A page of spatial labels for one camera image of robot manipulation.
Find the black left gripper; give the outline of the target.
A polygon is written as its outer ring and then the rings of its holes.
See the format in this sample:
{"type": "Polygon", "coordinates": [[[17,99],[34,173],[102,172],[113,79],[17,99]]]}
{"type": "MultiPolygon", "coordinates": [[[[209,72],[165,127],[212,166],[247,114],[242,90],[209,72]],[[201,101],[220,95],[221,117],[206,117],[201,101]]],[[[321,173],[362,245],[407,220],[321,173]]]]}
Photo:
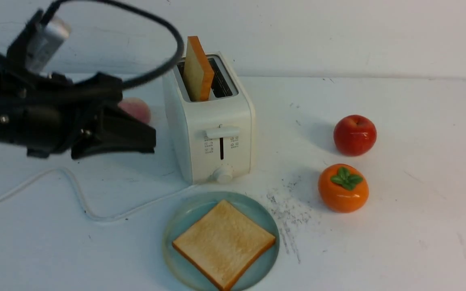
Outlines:
{"type": "Polygon", "coordinates": [[[20,97],[29,104],[18,108],[15,145],[37,158],[66,151],[73,160],[118,152],[153,154],[157,131],[118,107],[122,83],[101,72],[78,83],[54,74],[37,88],[22,88],[20,97]]]}

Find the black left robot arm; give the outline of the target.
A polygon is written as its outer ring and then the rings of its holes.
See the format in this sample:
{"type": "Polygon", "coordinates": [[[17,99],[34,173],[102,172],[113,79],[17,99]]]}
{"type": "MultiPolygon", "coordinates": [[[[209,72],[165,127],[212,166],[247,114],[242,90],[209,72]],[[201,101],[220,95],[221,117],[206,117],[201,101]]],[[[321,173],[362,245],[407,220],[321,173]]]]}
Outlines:
{"type": "Polygon", "coordinates": [[[0,143],[46,159],[72,160],[118,152],[152,154],[157,132],[119,107],[122,79],[101,72],[79,82],[63,74],[38,79],[37,88],[0,69],[0,143]]]}

